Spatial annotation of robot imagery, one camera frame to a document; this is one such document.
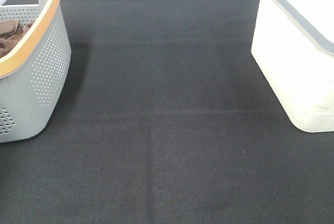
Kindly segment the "white basket grey rim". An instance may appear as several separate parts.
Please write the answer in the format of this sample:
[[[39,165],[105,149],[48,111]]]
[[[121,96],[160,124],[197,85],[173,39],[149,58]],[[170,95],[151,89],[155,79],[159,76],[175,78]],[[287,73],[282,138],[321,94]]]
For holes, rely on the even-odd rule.
[[[295,127],[333,131],[333,0],[259,0],[251,53]]]

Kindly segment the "brown towel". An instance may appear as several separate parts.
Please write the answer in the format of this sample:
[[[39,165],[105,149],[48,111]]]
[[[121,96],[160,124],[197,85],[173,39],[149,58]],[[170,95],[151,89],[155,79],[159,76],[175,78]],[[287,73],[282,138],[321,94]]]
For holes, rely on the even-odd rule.
[[[27,25],[23,25],[15,19],[1,21],[1,58],[18,44],[33,24],[34,21],[31,21]]]

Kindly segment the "grey perforated laundry basket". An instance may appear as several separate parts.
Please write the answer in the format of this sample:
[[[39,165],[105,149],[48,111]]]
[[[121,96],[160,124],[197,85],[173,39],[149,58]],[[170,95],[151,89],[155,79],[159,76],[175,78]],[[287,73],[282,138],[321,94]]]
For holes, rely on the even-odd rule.
[[[46,126],[70,65],[60,0],[17,0],[1,6],[1,21],[29,30],[1,58],[1,142],[31,138]]]

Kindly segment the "black table cloth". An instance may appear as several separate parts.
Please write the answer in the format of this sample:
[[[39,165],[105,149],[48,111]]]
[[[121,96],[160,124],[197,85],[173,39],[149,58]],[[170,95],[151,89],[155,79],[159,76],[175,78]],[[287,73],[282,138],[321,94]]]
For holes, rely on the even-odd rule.
[[[251,55],[259,0],[61,0],[47,127],[1,145],[1,223],[333,223],[333,133]]]

